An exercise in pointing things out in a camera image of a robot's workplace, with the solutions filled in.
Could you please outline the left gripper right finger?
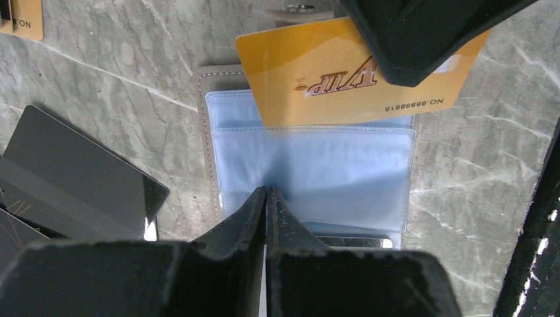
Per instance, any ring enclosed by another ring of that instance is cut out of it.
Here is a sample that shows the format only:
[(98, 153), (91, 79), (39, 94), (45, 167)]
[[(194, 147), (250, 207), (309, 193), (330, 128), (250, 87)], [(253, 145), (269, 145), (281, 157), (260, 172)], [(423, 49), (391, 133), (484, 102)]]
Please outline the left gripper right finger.
[(448, 274), (432, 254), (333, 249), (270, 188), (266, 203), (269, 316), (459, 316)]

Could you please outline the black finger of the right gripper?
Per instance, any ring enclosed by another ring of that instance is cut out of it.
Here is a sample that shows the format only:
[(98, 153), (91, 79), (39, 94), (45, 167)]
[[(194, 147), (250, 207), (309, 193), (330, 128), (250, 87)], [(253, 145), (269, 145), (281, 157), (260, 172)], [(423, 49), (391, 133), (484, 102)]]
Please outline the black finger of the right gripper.
[(470, 40), (532, 0), (342, 1), (392, 84), (416, 87)]

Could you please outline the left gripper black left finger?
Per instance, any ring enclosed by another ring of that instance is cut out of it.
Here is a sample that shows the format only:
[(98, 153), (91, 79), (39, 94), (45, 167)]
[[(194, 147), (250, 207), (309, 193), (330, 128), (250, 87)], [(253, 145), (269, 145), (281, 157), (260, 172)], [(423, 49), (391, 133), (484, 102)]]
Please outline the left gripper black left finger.
[(257, 316), (267, 190), (184, 241), (31, 245), (1, 286), (2, 316)]

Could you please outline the single gold credit card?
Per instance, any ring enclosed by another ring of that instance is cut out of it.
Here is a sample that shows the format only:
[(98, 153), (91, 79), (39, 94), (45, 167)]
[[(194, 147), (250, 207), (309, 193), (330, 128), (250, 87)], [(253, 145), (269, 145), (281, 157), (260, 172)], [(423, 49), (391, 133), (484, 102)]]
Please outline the single gold credit card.
[(350, 18), (238, 36), (243, 72), (266, 126), (365, 123), (451, 108), (488, 35), (416, 87), (390, 84)]

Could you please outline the black card wallet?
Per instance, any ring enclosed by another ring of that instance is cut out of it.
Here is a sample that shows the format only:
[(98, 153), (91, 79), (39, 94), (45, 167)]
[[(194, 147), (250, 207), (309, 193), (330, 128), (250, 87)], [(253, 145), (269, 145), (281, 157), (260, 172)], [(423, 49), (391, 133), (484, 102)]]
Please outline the black card wallet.
[(1, 155), (1, 267), (31, 242), (159, 238), (159, 181), (33, 105)]

